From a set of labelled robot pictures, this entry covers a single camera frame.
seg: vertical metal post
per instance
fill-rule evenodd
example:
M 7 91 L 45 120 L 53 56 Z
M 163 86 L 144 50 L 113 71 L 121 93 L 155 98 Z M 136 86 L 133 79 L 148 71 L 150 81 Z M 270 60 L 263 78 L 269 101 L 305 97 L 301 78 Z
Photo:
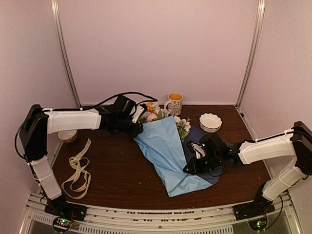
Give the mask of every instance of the vertical metal post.
M 77 89 L 76 89 L 76 86 L 74 83 L 74 79 L 73 79 L 72 71 L 70 69 L 69 60 L 68 60 L 66 47 L 65 47 L 63 30 L 62 30 L 62 25 L 61 25 L 60 16 L 59 16 L 59 1 L 58 0 L 51 0 L 51 4 L 52 4 L 52 11 L 53 11 L 53 16 L 54 16 L 54 20 L 55 20 L 55 25 L 57 27 L 58 40 L 59 40 L 59 45 L 61 48 L 61 53 L 62 53 L 62 58 L 63 58 L 63 63 L 64 63 L 67 79 L 68 79 L 72 94 L 74 96 L 76 105 L 77 105 L 77 107 L 80 107 L 81 103 L 80 103 L 79 96 L 77 93 Z
M 255 59 L 255 54 L 258 48 L 259 40 L 260 40 L 260 35 L 262 31 L 262 24 L 263 24 L 263 19 L 264 19 L 264 11 L 265 11 L 265 1 L 266 0 L 259 0 L 258 2 L 258 11 L 257 11 L 257 16 L 255 19 L 255 25 L 254 25 L 254 32 L 253 32 L 253 41 L 252 41 L 252 46 L 250 49 L 249 53 L 249 58 L 248 58 L 248 63 L 245 71 L 245 76 L 243 80 L 242 87 L 240 89 L 239 97 L 236 103 L 237 109 L 241 107 L 247 84 L 251 75 L 251 71 L 253 68 L 254 64 L 254 59 Z

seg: back wall panel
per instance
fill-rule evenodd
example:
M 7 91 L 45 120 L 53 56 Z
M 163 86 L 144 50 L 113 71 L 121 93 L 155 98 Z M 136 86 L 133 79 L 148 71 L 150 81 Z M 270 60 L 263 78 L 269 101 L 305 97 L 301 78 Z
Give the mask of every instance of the back wall panel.
M 164 102 L 235 104 L 249 56 L 256 0 L 60 0 L 82 104 L 125 91 Z

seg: mug handle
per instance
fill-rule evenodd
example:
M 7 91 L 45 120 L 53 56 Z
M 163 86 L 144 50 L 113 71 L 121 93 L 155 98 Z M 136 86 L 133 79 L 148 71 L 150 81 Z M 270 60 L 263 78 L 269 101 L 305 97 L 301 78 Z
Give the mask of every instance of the mug handle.
M 170 111 L 170 109 L 168 109 L 167 106 L 168 106 L 169 104 L 171 104 L 171 102 L 172 102 L 171 100 L 165 102 L 165 104 L 164 104 L 164 110 Z

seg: white mug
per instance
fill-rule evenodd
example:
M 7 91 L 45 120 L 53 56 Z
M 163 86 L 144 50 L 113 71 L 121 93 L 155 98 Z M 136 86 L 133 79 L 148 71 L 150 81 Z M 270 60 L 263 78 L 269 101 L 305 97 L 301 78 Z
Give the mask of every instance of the white mug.
M 183 96 L 178 93 L 172 93 L 168 95 L 168 101 L 164 104 L 164 109 L 170 111 L 173 116 L 178 116 L 182 111 L 182 99 Z

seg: light blue fabric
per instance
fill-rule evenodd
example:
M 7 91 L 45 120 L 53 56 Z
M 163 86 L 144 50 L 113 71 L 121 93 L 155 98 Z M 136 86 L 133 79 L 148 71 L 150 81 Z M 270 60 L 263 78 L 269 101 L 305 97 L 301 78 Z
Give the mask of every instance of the light blue fabric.
M 143 132 L 135 138 L 144 156 L 153 163 L 169 196 L 206 189 L 212 184 L 183 172 L 186 165 L 174 117 L 145 123 Z

